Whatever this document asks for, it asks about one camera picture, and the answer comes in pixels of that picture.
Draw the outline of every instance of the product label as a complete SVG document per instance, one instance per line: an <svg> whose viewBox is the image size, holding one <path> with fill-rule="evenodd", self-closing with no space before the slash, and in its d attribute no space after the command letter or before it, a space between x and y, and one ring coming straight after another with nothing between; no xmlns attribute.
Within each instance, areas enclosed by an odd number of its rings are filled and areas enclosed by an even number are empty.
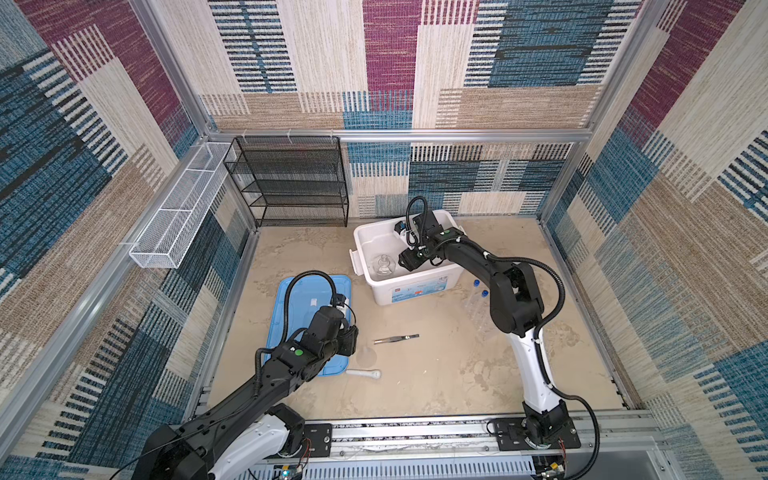
<svg viewBox="0 0 768 480"><path fill-rule="evenodd" d="M430 293L442 292L445 290L445 285L447 284L448 277L441 276L439 278L423 280L421 282L410 283L409 285L395 288L392 291L392 303L402 302L403 300L428 295Z"/></svg>

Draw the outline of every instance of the white wire basket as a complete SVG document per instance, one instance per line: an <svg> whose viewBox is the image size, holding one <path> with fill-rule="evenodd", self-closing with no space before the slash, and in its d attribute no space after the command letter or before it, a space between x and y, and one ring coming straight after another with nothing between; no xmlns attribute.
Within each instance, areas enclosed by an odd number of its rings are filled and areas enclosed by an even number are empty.
<svg viewBox="0 0 768 480"><path fill-rule="evenodd" d="M141 268L178 268L227 177L224 158L234 161L228 143L200 148L131 248Z"/></svg>

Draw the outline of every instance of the black wire mesh rack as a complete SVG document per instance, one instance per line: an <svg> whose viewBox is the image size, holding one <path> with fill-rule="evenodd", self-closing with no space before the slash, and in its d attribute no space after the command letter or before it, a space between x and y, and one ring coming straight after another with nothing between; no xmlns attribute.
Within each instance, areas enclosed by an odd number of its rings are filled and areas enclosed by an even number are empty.
<svg viewBox="0 0 768 480"><path fill-rule="evenodd" d="M340 227L349 192L337 137L235 137L227 171L259 227Z"/></svg>

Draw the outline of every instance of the patterned wall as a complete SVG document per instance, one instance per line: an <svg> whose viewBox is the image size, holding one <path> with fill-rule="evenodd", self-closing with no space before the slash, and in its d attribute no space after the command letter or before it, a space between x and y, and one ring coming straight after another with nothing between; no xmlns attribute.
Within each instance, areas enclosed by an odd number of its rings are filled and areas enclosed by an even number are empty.
<svg viewBox="0 0 768 480"><path fill-rule="evenodd" d="M180 268L135 266L0 478L106 478L180 423L247 238L222 187Z"/></svg>
<svg viewBox="0 0 768 480"><path fill-rule="evenodd" d="M195 138L126 0L0 0L0 402Z"/></svg>
<svg viewBox="0 0 768 480"><path fill-rule="evenodd" d="M583 127L640 0L160 0L221 130ZM551 144L349 144L351 217L533 214Z"/></svg>
<svg viewBox="0 0 768 480"><path fill-rule="evenodd" d="M768 2L673 0L548 221L688 478L768 478Z"/></svg>

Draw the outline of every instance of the bin handle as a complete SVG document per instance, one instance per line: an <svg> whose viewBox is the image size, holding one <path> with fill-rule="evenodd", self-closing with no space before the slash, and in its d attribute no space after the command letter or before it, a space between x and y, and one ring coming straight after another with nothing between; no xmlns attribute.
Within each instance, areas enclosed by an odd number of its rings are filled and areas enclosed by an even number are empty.
<svg viewBox="0 0 768 480"><path fill-rule="evenodd" d="M360 255L357 254L357 250L354 252L352 249L349 249L349 259L352 261L352 268L355 270L356 275L362 275L365 270L363 270L362 261L360 260Z"/></svg>

